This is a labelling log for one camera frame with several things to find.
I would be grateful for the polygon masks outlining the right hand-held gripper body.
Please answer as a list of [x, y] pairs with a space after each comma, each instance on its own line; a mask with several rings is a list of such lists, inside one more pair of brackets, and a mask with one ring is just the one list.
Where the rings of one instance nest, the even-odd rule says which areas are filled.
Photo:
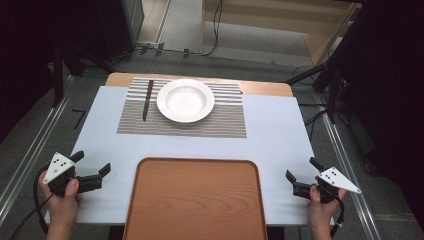
[[362, 193], [358, 186], [335, 167], [321, 171], [318, 177], [318, 189], [321, 195], [321, 202], [324, 204], [336, 199], [340, 189], [345, 189], [356, 194]]

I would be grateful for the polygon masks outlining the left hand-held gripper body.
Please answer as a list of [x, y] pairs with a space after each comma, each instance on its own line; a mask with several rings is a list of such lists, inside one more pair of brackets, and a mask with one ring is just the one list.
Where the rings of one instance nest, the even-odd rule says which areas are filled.
[[63, 197], [69, 181], [75, 177], [75, 164], [69, 157], [56, 152], [48, 165], [42, 183], [49, 187], [51, 193]]

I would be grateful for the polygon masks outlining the person's right hand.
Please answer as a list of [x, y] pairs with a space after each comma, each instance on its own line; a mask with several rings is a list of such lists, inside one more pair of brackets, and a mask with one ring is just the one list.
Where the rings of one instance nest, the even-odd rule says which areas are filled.
[[308, 207], [308, 227], [312, 233], [329, 234], [330, 219], [339, 208], [340, 203], [337, 200], [332, 200], [329, 203], [321, 202], [321, 193], [316, 184], [310, 187], [310, 200], [307, 203]]

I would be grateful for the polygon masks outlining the person's left hand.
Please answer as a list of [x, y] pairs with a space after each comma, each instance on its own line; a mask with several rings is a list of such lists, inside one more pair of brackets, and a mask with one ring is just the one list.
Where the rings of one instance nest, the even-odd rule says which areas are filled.
[[65, 195], [60, 197], [52, 194], [49, 187], [42, 183], [45, 173], [45, 171], [41, 173], [38, 184], [45, 198], [48, 199], [49, 229], [69, 229], [73, 231], [79, 212], [79, 204], [83, 200], [83, 195], [78, 192], [79, 181], [71, 179], [66, 187]]

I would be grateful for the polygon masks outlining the white table cover sheet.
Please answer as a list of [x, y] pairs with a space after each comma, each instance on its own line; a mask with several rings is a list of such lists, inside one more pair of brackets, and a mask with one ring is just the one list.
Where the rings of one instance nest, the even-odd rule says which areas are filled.
[[250, 160], [258, 167], [266, 224], [307, 223], [306, 200], [292, 194], [285, 177], [289, 171], [311, 184], [318, 174], [309, 163], [313, 150], [295, 98], [244, 94], [247, 136], [207, 138], [119, 134], [126, 95], [125, 87], [100, 88], [74, 146], [84, 152], [79, 175], [111, 165], [102, 188], [83, 195], [79, 223], [124, 224], [137, 165], [147, 157]]

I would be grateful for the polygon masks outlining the black metal stand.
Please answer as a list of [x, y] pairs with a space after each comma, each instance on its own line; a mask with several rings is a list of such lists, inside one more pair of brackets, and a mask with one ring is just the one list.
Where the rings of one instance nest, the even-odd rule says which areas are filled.
[[51, 41], [48, 46], [50, 49], [49, 55], [52, 57], [53, 61], [53, 107], [57, 107], [64, 98], [63, 65], [66, 65], [72, 75], [81, 76], [84, 72], [84, 67], [80, 58], [85, 58], [97, 67], [105, 70], [107, 73], [115, 72], [111, 64], [105, 62], [89, 50], [84, 49], [74, 42]]

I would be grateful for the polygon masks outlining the black tripod stand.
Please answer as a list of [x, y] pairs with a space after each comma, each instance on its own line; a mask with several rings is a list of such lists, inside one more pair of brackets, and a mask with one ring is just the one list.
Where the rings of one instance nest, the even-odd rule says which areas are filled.
[[316, 93], [323, 93], [326, 88], [329, 88], [328, 102], [323, 112], [327, 114], [332, 124], [335, 123], [334, 111], [338, 92], [338, 82], [342, 78], [342, 55], [349, 47], [353, 46], [354, 35], [360, 30], [360, 27], [365, 19], [365, 15], [367, 14], [367, 0], [336, 1], [353, 3], [354, 6], [360, 5], [361, 9], [359, 10], [358, 16], [348, 27], [347, 32], [345, 33], [339, 45], [336, 47], [333, 54], [325, 62], [285, 81], [286, 84], [292, 86], [293, 84], [311, 77], [314, 74], [319, 74], [318, 78], [313, 84], [313, 90]]

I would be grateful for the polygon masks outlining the dark brown chopsticks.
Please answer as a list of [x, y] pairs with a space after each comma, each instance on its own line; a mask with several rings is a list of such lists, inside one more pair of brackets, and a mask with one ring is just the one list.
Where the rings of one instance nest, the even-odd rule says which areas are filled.
[[152, 94], [152, 91], [153, 91], [153, 86], [154, 86], [154, 80], [149, 80], [148, 88], [147, 88], [147, 92], [146, 92], [146, 96], [145, 96], [143, 114], [142, 114], [143, 122], [145, 122], [147, 120], [147, 115], [148, 115], [148, 110], [149, 110], [151, 94]]

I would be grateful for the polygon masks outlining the brown wooden tray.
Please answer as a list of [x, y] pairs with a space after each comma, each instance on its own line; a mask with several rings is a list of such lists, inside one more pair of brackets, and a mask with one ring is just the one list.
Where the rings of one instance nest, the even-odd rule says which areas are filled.
[[246, 160], [143, 159], [123, 240], [267, 240], [257, 166]]

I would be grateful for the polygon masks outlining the striped woven placemat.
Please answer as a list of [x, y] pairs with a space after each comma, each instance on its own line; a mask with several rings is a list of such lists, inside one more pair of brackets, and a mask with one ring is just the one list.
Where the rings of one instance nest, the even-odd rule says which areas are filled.
[[[142, 114], [149, 80], [154, 80], [147, 120]], [[117, 132], [119, 134], [168, 135], [190, 137], [245, 138], [246, 127], [242, 93], [237, 84], [205, 84], [212, 90], [215, 105], [205, 118], [193, 123], [169, 120], [157, 107], [157, 94], [171, 79], [135, 77], [127, 91]]]

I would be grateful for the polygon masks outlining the white round deep plate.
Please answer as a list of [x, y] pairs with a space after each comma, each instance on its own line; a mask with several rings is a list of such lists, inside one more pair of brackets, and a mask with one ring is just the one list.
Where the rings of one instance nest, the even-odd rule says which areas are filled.
[[203, 82], [178, 79], [158, 92], [157, 107], [163, 116], [179, 123], [193, 123], [208, 116], [215, 105], [212, 90]]

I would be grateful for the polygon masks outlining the light wooden shelf unit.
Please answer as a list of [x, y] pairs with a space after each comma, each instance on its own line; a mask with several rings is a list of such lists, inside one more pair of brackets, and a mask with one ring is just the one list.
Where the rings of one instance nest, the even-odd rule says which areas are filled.
[[222, 24], [219, 57], [318, 65], [355, 18], [349, 0], [201, 0], [202, 49]]

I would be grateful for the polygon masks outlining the dark cabinet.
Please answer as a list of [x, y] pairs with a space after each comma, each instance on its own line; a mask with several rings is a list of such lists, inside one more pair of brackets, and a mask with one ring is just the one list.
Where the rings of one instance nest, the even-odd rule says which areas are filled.
[[97, 0], [105, 33], [107, 59], [135, 49], [144, 21], [142, 0]]

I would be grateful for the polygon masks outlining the metal floor rail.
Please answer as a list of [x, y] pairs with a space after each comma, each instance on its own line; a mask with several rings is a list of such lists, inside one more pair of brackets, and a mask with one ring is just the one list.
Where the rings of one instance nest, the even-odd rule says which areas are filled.
[[[323, 122], [329, 135], [330, 141], [333, 145], [337, 160], [340, 165], [341, 171], [345, 176], [351, 180], [356, 186], [360, 186], [357, 177], [353, 171], [350, 159], [345, 151], [344, 145], [340, 138], [337, 126], [333, 124], [330, 120], [330, 117], [327, 114], [323, 116]], [[352, 193], [351, 194], [352, 202], [355, 206], [357, 215], [363, 227], [365, 236], [367, 240], [382, 240], [382, 237], [378, 231], [376, 222], [374, 220], [373, 214], [368, 206], [364, 193]]]
[[9, 214], [58, 124], [70, 95], [57, 105], [42, 97], [0, 144], [0, 221]]

